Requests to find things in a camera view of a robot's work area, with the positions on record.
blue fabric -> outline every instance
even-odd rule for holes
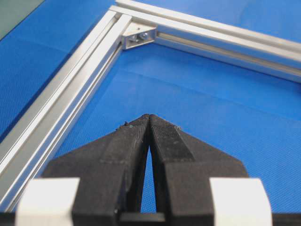
[[[301,42],[299,0],[143,0]],[[46,0],[0,41],[0,134],[9,131],[110,0]],[[301,85],[154,44],[122,53],[56,157],[155,113],[243,161],[275,212],[301,211]],[[155,211],[147,161],[143,212]]]
[[[46,0],[0,41],[0,142],[111,0]]]
[[[151,152],[149,151],[146,159],[141,213],[155,213],[156,211],[155,185],[152,173]]]

aluminum frame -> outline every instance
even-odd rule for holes
[[[64,141],[134,23],[154,43],[301,82],[301,44],[131,0],[116,0],[0,144],[0,211],[11,211]]]

